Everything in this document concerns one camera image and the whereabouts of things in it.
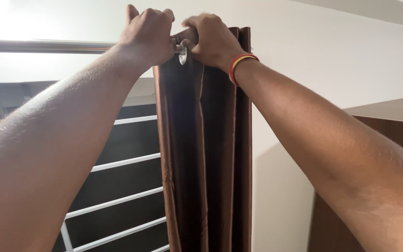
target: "brown curtain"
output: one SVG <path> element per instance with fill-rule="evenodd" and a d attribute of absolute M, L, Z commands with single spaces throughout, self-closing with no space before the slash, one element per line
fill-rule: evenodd
<path fill-rule="evenodd" d="M 230 31 L 250 52 L 250 28 Z M 173 37 L 198 42 L 193 29 Z M 251 101 L 190 54 L 154 77 L 171 252 L 251 251 Z"/>

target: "brown fabric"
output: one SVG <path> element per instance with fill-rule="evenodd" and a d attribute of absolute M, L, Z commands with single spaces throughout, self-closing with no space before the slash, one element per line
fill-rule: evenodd
<path fill-rule="evenodd" d="M 250 51 L 249 28 L 230 28 Z M 174 36 L 198 42 L 197 32 Z M 172 252 L 251 251 L 251 102 L 188 55 L 154 67 Z"/>
<path fill-rule="evenodd" d="M 403 122 L 370 117 L 355 118 L 403 147 Z M 318 194 L 313 206 L 308 251 L 365 252 L 343 221 Z"/>

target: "curtain rod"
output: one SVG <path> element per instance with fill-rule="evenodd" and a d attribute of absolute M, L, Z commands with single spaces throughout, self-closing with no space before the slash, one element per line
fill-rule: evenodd
<path fill-rule="evenodd" d="M 47 40 L 25 39 L 7 40 L 0 39 L 0 53 L 78 53 L 78 54 L 103 54 L 116 43 L 71 41 L 71 40 Z M 186 55 L 185 47 L 177 45 L 175 54 Z"/>

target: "white wall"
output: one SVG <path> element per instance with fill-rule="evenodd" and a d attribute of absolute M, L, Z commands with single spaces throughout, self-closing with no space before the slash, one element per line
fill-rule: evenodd
<path fill-rule="evenodd" d="M 24 1 L 0 14 L 0 36 L 116 41 L 127 3 L 173 9 L 173 33 L 185 17 L 207 11 L 229 26 L 250 26 L 264 64 L 340 107 L 403 98 L 401 25 L 286 0 Z M 58 80 L 92 59 L 0 54 L 0 82 Z M 313 188 L 255 108 L 253 156 L 253 250 L 304 252 Z"/>

